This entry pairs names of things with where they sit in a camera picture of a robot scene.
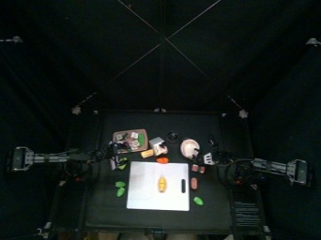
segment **bowl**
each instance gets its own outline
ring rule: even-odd
[[[193,159],[198,155],[198,151],[200,151],[200,144],[197,143],[197,141],[193,139],[186,139],[181,144],[182,155],[186,158]]]

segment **black curtain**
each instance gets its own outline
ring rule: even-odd
[[[321,235],[320,64],[321,48],[309,46],[250,115],[256,156],[284,163],[304,159],[313,168],[311,188],[292,187],[276,177],[264,189],[268,222],[293,239],[320,239]]]
[[[44,226],[51,207],[50,173],[43,168],[4,174],[8,151],[19,145],[36,153],[65,151],[71,106],[31,59],[28,45],[11,41],[2,25],[0,42],[0,238],[31,235]]]

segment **red object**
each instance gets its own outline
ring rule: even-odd
[[[162,163],[162,164],[166,164],[166,163],[169,163],[169,159],[168,159],[166,157],[159,157],[159,158],[157,159],[157,162],[158,162],[158,163]]]

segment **floor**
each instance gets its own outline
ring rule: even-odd
[[[118,240],[117,233],[101,232],[98,240]],[[123,233],[121,240],[149,240],[147,236],[142,233]],[[170,234],[166,240],[197,240],[193,234]]]

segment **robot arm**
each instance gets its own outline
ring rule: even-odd
[[[297,159],[285,164],[256,158],[252,163],[257,171],[287,176],[291,180],[291,184],[297,183],[309,186],[312,183],[309,165],[305,160]]]
[[[70,156],[62,154],[35,154],[28,147],[18,146],[10,153],[7,160],[7,173],[27,171],[35,163],[67,162]]]

